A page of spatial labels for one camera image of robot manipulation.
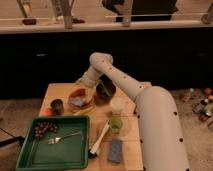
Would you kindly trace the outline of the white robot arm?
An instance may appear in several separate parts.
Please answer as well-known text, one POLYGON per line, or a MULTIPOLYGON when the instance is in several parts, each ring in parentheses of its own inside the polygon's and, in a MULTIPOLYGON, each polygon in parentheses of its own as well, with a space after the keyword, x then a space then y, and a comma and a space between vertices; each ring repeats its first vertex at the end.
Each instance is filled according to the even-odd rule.
POLYGON ((141 82, 113 66, 110 54, 95 52, 90 67, 80 77, 87 87, 94 87, 105 74, 136 105, 139 137, 145 171, 190 171, 176 103, 164 88, 145 88, 141 82))

